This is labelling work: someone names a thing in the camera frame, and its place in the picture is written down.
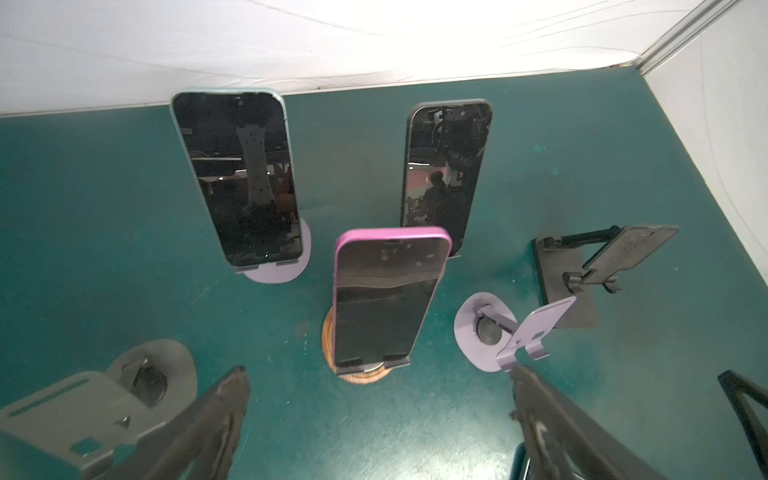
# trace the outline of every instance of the white wall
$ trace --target white wall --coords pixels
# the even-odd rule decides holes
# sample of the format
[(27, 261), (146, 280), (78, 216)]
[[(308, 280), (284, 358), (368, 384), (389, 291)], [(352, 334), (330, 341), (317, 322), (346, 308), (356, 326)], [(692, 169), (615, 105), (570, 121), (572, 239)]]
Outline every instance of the white wall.
[(768, 283), (766, 22), (742, 0), (646, 79)]
[(0, 0), (0, 114), (633, 61), (700, 0)]

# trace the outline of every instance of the black phone stand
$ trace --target black phone stand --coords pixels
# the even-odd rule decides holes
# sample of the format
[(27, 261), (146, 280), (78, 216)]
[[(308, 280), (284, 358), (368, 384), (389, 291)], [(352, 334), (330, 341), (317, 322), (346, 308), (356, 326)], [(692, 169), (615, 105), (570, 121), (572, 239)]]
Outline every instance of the black phone stand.
[[(602, 285), (610, 293), (621, 288), (616, 274), (645, 260), (680, 230), (675, 226), (630, 225), (578, 233), (566, 237), (533, 240), (536, 270), (543, 304), (575, 295), (577, 302), (558, 324), (558, 328), (592, 327), (597, 322), (594, 302), (587, 285)], [(579, 247), (604, 245), (586, 263)]]

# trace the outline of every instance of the smartphone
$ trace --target smartphone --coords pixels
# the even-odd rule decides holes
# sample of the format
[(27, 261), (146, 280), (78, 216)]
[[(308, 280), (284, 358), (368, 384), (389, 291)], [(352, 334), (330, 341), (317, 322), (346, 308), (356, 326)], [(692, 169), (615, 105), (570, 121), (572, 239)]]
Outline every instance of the smartphone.
[(350, 230), (336, 241), (333, 283), (337, 375), (410, 362), (451, 237), (440, 227)]
[(171, 110), (227, 261), (238, 270), (302, 253), (283, 100), (268, 91), (183, 92)]
[(408, 119), (400, 225), (435, 225), (464, 243), (493, 112), (485, 100), (416, 105)]

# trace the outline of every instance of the metal frame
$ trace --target metal frame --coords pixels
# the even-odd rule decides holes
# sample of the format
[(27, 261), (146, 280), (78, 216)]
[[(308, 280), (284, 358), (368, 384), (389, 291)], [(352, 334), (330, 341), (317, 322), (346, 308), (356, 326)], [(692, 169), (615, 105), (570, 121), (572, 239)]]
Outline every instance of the metal frame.
[(678, 53), (741, 0), (704, 0), (670, 31), (651, 45), (636, 61), (642, 75), (650, 74)]

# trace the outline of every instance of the folding phone stand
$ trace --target folding phone stand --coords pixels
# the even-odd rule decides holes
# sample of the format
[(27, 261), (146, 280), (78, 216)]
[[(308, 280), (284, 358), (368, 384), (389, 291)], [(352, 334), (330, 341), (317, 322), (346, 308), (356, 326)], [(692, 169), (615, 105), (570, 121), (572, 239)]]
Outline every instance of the folding phone stand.
[(549, 355), (541, 341), (575, 301), (576, 297), (570, 296), (545, 305), (518, 325), (515, 315), (496, 295), (479, 292), (458, 309), (453, 333), (472, 365), (484, 372), (507, 372), (517, 362), (518, 349), (525, 348), (536, 360)]
[[(613, 226), (606, 230), (579, 233), (566, 237), (547, 237), (533, 240), (541, 298), (553, 303), (569, 296), (578, 298), (558, 324), (558, 328), (592, 327), (597, 322), (592, 296), (587, 285), (602, 285), (616, 293), (616, 273), (629, 270), (645, 260), (680, 230), (669, 226)], [(605, 243), (586, 263), (579, 247), (591, 243)]]

